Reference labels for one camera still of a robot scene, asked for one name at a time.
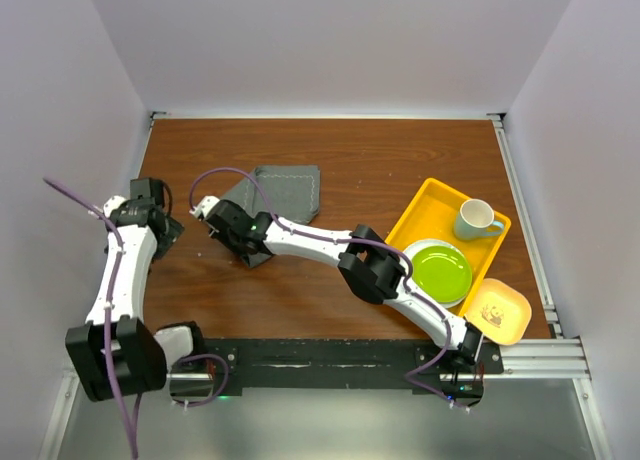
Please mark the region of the grey cloth napkin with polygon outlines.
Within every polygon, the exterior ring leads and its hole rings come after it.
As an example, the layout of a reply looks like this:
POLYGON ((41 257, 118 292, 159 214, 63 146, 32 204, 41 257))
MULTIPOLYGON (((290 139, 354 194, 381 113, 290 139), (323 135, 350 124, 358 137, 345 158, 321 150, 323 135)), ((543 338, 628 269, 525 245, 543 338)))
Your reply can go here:
MULTIPOLYGON (((309 224, 320 209, 321 173, 317 165, 262 165, 250 175, 256 179, 269 205, 279 216, 299 224, 309 224)), ((243 179, 223 195, 242 207, 250 216, 267 211, 257 187, 243 179)))

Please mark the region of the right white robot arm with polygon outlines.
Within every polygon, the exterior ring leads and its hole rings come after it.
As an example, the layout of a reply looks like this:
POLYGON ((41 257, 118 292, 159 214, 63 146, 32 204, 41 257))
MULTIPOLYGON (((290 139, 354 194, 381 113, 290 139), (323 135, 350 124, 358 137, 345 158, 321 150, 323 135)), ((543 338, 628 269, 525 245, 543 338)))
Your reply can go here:
POLYGON ((357 298, 389 306, 425 331, 445 350, 452 370, 466 373, 480 362, 480 330, 420 289, 412 279, 410 257, 372 229, 360 225, 353 231, 331 231, 243 211, 214 213, 208 223, 211 236, 239 256, 289 255, 337 268, 357 298))

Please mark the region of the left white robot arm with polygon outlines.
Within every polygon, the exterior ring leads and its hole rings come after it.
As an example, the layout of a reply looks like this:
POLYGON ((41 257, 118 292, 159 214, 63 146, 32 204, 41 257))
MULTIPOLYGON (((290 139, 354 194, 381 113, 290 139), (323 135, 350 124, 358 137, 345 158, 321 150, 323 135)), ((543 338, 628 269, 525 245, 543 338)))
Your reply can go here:
POLYGON ((164 387, 174 364, 185 372, 207 360, 201 329, 194 321, 151 332, 143 302, 152 264, 183 234, 184 226, 151 198, 116 195, 105 202, 107 261, 99 291, 82 326, 66 333, 65 347, 88 398, 114 397, 109 382, 104 334, 111 340, 113 376, 123 396, 164 387))

